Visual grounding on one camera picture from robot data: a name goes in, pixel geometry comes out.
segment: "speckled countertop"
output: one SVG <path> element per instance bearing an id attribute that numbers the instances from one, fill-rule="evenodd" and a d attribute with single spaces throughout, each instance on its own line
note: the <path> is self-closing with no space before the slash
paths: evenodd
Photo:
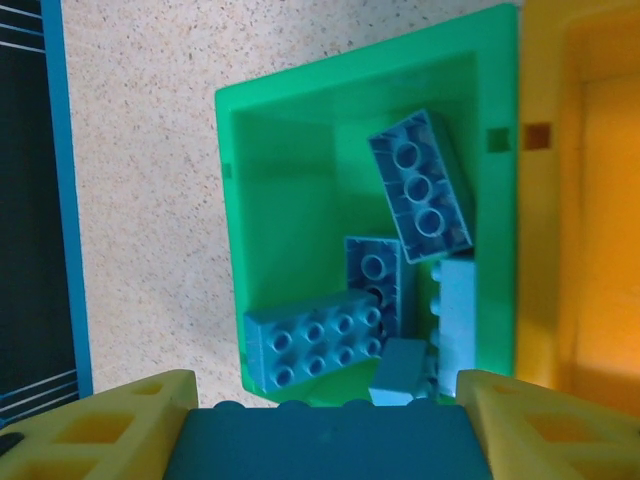
<path id="1" fill-rule="evenodd" d="M 65 0 L 96 391 L 174 368 L 240 383 L 214 91 L 500 3 Z"/>

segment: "green plastic bin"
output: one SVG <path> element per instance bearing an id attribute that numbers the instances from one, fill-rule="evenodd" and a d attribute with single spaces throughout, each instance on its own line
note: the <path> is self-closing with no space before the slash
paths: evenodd
<path id="1" fill-rule="evenodd" d="M 500 5 L 216 92 L 244 388 L 316 406 L 369 398 L 376 361 L 274 394 L 248 375 L 243 315 L 346 288 L 344 237 L 395 235 L 367 138 L 440 113 L 476 201 L 477 365 L 513 372 L 517 10 Z M 429 263 L 421 335 L 436 319 Z"/>

